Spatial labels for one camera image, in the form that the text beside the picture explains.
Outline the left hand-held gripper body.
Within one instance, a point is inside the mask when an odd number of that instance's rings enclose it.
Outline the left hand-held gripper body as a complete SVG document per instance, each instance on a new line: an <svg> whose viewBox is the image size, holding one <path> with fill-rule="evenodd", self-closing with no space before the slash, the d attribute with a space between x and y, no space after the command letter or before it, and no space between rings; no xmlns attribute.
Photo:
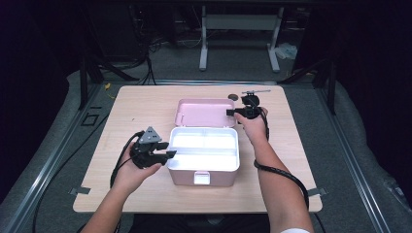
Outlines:
<svg viewBox="0 0 412 233"><path fill-rule="evenodd" d="M151 167L156 163L164 165L167 159L155 154L158 143L163 143L157 132L149 126L146 131L137 134L138 139L133 144L130 156L133 163L140 169Z"/></svg>

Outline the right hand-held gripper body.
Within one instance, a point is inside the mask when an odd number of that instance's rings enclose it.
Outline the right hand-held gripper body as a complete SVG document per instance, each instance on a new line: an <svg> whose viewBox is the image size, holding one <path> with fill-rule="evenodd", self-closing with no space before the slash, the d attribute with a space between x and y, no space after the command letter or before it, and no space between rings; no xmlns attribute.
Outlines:
<svg viewBox="0 0 412 233"><path fill-rule="evenodd" d="M247 119L254 119L261 116L262 119L266 119L266 113L259 105L259 98L256 96L254 90L245 91L245 96L241 97L244 105L242 116Z"/></svg>

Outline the pink storage box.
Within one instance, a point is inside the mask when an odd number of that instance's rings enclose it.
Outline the pink storage box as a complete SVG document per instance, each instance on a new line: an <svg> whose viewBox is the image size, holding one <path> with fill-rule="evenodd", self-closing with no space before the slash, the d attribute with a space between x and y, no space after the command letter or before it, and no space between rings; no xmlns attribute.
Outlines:
<svg viewBox="0 0 412 233"><path fill-rule="evenodd" d="M234 109L234 102L230 99L182 99L178 103L174 128L212 127L234 129L236 120L233 116L226 115L228 109ZM218 172L174 171L168 168L173 183L176 185L210 186L232 186L238 169L234 172Z"/></svg>

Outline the person's right hand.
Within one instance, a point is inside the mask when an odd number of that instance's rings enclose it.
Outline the person's right hand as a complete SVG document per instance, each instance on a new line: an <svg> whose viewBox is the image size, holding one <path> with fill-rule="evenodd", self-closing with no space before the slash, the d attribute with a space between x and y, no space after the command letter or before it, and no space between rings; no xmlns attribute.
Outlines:
<svg viewBox="0 0 412 233"><path fill-rule="evenodd" d="M235 113L234 117L243 125L243 129L253 146L262 145L263 143L268 142L266 137L266 126L261 116L254 119L248 119Z"/></svg>

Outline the person's left hand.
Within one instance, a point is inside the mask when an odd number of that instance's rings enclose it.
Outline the person's left hand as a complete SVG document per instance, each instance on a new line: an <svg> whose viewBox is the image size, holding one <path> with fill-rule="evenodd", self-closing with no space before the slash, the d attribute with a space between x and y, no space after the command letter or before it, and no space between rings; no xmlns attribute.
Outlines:
<svg viewBox="0 0 412 233"><path fill-rule="evenodd" d="M148 168L138 168L130 158L130 150L131 146L128 146L121 158L120 167L110 190L111 193L118 196L128 197L146 178L153 175L161 167L160 163L156 163Z"/></svg>

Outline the white inner tray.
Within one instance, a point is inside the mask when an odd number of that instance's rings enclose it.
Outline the white inner tray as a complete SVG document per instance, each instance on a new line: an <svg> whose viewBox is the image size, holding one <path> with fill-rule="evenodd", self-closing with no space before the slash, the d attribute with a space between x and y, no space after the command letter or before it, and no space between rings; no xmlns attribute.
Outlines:
<svg viewBox="0 0 412 233"><path fill-rule="evenodd" d="M232 128L176 127L170 135L167 162L174 171L234 172L240 166L238 134Z"/></svg>

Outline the white plastic bag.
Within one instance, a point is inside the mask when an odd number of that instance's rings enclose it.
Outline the white plastic bag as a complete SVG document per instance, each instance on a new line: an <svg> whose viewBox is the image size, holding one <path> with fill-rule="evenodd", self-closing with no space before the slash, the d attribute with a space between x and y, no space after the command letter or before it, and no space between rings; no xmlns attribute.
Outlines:
<svg viewBox="0 0 412 233"><path fill-rule="evenodd" d="M289 43L283 43L275 49L275 53L281 59L295 59L297 47Z"/></svg>

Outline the black tape square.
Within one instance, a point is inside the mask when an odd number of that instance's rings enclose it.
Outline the black tape square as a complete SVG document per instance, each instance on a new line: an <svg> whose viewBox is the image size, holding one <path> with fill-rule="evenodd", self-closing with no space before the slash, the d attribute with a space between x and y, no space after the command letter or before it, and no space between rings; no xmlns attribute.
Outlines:
<svg viewBox="0 0 412 233"><path fill-rule="evenodd" d="M87 113L82 120L81 126L94 126L98 118L99 115Z"/></svg>

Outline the person's dark clothing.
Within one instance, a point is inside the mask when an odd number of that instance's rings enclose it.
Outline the person's dark clothing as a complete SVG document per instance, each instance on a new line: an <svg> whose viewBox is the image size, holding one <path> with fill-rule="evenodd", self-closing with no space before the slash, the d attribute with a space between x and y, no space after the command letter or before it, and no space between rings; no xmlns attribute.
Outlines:
<svg viewBox="0 0 412 233"><path fill-rule="evenodd" d="M136 214L129 233L269 233L267 214Z"/></svg>

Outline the black stand leg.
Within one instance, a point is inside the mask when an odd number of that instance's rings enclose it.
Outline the black stand leg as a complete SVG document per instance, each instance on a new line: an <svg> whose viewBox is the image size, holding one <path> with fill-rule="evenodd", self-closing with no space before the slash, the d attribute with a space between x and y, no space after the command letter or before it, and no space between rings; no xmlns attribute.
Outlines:
<svg viewBox="0 0 412 233"><path fill-rule="evenodd" d="M91 79L93 83L102 83L104 80L99 69L99 62L94 55L84 55L80 60L80 110L86 106L88 99L87 79Z"/></svg>
<svg viewBox="0 0 412 233"><path fill-rule="evenodd" d="M334 110L334 99L335 99L335 65L331 61L330 65L330 72L329 72L329 77L327 81L327 100L326 104L329 109L329 111L335 115L335 110Z"/></svg>

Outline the grey metal table frame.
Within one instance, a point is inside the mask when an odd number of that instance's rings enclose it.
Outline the grey metal table frame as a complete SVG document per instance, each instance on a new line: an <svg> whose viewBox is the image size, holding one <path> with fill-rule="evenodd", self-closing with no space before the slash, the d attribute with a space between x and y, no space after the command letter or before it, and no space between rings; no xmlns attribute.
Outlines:
<svg viewBox="0 0 412 233"><path fill-rule="evenodd" d="M278 36L284 15L284 8L280 8L276 15L219 15L208 14L207 8L202 7L201 15L201 52L199 59L199 70L207 69L208 61L208 30L256 30L271 31L271 42L266 49L274 73L280 72L280 65L275 52Z"/></svg>

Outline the aluminium floor rail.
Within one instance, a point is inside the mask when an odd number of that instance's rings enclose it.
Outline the aluminium floor rail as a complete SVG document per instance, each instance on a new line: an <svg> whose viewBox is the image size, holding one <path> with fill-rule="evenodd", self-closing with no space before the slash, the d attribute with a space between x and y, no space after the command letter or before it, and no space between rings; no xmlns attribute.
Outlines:
<svg viewBox="0 0 412 233"><path fill-rule="evenodd" d="M80 90L77 87L69 88L66 99L41 145L0 204L0 233L23 231L52 178L62 166L64 152L101 90L101 85L93 84L86 95L86 102L78 109L81 106Z"/></svg>
<svg viewBox="0 0 412 233"><path fill-rule="evenodd" d="M363 171L361 170L361 167L343 131L338 117L334 115L329 109L326 93L322 89L316 89L315 92L320 99L323 109L326 111L327 118L330 121L339 144L343 149L343 158L345 160L346 166L349 170L349 173L351 174L352 180L357 188L360 199L367 211L375 232L392 233L390 226L384 218L383 213L376 201L376 198L372 193L372 190L363 174Z"/></svg>

